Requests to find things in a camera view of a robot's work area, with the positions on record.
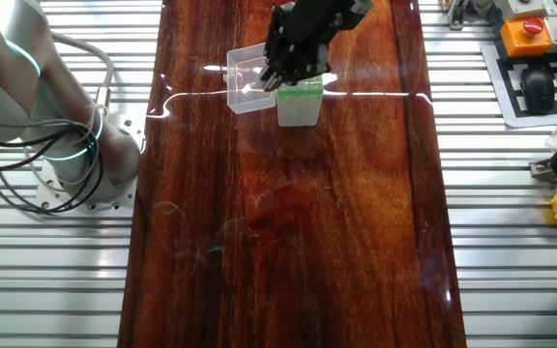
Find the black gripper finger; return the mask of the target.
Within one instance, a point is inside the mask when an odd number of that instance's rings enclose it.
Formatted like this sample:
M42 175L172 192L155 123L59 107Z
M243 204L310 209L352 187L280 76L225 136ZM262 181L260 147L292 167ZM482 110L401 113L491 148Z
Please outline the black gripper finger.
M282 63L281 59L266 58L264 68L259 77L261 88L264 91L274 91L282 84L280 80Z
M326 46L319 46L316 50L287 51L277 62L277 87L294 86L302 80L328 73L328 56Z

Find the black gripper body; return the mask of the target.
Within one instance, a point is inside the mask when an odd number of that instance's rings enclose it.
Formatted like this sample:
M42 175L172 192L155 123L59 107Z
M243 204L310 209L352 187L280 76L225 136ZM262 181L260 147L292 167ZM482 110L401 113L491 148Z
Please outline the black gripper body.
M279 59L291 47L327 45L338 32L354 29L372 7L371 0L299 0L274 5L264 55Z

